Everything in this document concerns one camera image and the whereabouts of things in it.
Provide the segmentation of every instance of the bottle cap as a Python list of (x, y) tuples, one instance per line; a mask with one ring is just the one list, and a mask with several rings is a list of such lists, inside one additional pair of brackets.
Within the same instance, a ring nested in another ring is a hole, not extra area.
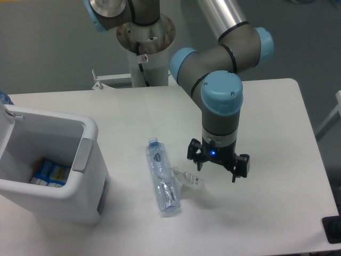
[(158, 138), (153, 137), (153, 138), (150, 138), (150, 139), (148, 140), (148, 144), (149, 144), (149, 145), (150, 145), (151, 143), (154, 143), (154, 142), (159, 142), (159, 141), (158, 141)]

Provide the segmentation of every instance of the bottle label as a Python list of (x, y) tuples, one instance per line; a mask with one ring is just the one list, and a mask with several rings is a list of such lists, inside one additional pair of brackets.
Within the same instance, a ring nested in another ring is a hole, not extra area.
[(199, 178), (195, 176), (194, 174), (185, 171), (183, 172), (183, 175), (187, 183), (192, 184), (192, 185), (198, 184)]

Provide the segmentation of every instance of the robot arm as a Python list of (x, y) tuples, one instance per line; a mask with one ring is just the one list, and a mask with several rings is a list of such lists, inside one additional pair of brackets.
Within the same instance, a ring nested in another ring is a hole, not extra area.
[(84, 0), (98, 31), (106, 31), (133, 22), (149, 26), (160, 18), (159, 0)]
[(235, 153), (242, 82), (237, 72), (255, 67), (273, 55), (273, 40), (264, 28), (253, 29), (233, 0), (198, 1), (219, 46), (198, 53), (179, 50), (170, 72), (202, 112), (202, 143), (192, 139), (188, 159), (198, 165), (223, 165), (236, 178), (246, 178), (249, 155)]
[[(130, 22), (125, 30), (118, 29), (118, 39), (122, 45), (130, 45), (125, 48), (136, 55), (164, 51), (174, 39), (162, 36), (166, 34), (162, 27), (167, 26), (165, 22), (158, 24), (162, 20), (158, 0), (84, 0), (84, 3), (98, 30)], [(192, 139), (187, 158), (198, 165), (199, 171), (204, 162), (220, 164), (233, 174), (232, 182), (235, 182), (236, 178), (246, 178), (250, 158), (235, 153), (243, 102), (243, 86), (236, 73), (272, 58), (273, 40), (264, 28), (251, 27), (236, 0), (198, 0), (198, 3), (217, 37), (218, 46), (202, 53), (183, 48), (172, 57), (169, 67), (178, 85), (202, 112), (202, 143)], [(120, 39), (120, 31), (128, 32), (127, 40)], [(156, 36), (145, 31), (155, 31)], [(162, 38), (162, 43), (156, 42), (156, 38)], [(155, 48), (156, 43), (163, 48)], [(155, 71), (149, 79), (159, 75), (160, 69)], [(159, 81), (155, 80), (154, 84), (158, 85)]]

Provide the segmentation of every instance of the black object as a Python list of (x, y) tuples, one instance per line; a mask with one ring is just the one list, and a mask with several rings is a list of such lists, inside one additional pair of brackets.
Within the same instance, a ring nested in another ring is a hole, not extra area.
[(226, 147), (216, 147), (214, 140), (207, 143), (203, 139), (201, 144), (200, 141), (192, 139), (188, 146), (187, 159), (193, 160), (198, 171), (207, 161), (222, 165), (233, 174), (232, 182), (235, 183), (236, 178), (246, 178), (250, 169), (250, 156), (246, 154), (238, 156), (234, 152), (235, 147), (236, 140)]
[(324, 217), (322, 224), (328, 242), (330, 244), (341, 243), (341, 216)]

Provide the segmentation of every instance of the metal pipe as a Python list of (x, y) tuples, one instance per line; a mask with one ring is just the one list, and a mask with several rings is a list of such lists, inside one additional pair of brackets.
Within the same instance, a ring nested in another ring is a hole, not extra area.
[(236, 0), (198, 0), (217, 39), (228, 29), (247, 21)]

